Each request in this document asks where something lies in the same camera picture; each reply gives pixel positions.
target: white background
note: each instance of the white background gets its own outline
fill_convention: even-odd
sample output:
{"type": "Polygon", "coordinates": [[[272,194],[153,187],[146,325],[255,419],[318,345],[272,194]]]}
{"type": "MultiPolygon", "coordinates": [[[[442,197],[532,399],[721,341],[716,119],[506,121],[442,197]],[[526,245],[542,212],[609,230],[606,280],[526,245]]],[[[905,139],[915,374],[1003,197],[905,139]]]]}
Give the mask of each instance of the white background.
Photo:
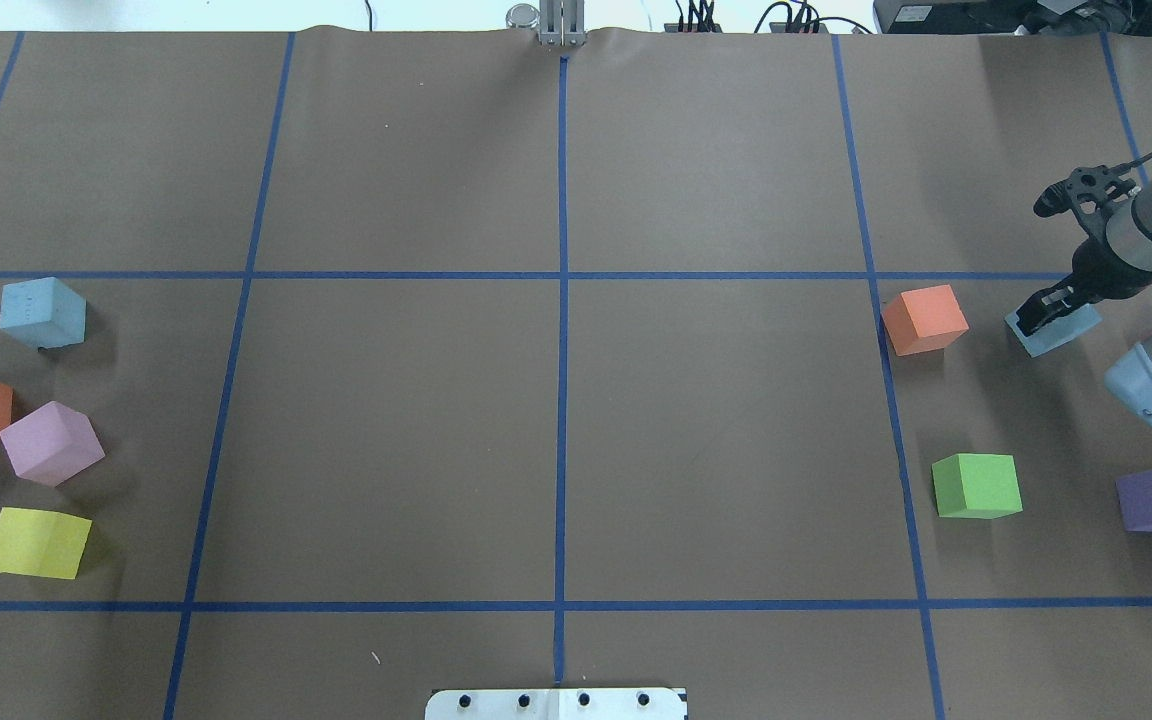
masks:
{"type": "MultiPolygon", "coordinates": [[[[518,0],[371,0],[378,31],[476,31],[505,26],[518,0]]],[[[812,0],[823,15],[842,15],[874,28],[873,0],[812,0]]],[[[751,32],[764,0],[718,0],[725,32],[751,32]]],[[[586,0],[586,29],[654,29],[676,22],[673,0],[586,0]]],[[[783,9],[771,18],[783,18],[783,9]]],[[[333,24],[366,29],[362,0],[0,0],[0,29],[31,31],[289,31],[333,24]]],[[[835,23],[833,32],[847,32],[835,23]]]]}

